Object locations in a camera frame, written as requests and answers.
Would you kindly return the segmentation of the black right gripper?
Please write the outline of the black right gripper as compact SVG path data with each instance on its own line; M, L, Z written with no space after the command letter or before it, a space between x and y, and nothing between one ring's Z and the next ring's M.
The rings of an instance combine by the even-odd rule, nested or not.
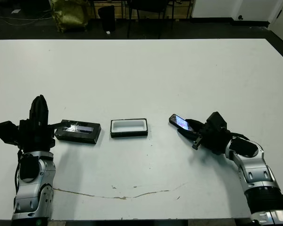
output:
M194 141L192 147L197 150L199 146L209 149L214 154L224 154L231 140L231 132L227 129L227 123L202 123L193 119L185 120L191 131L178 128L177 132L190 141Z

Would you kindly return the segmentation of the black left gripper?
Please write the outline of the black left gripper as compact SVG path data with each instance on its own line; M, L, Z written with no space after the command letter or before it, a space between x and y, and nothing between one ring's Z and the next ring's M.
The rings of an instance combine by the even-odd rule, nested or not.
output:
M18 126L18 147L24 152L45 151L49 152L55 146L54 130L63 127L63 123L48 124L49 110L43 95L37 96L32 104L29 119L20 120Z

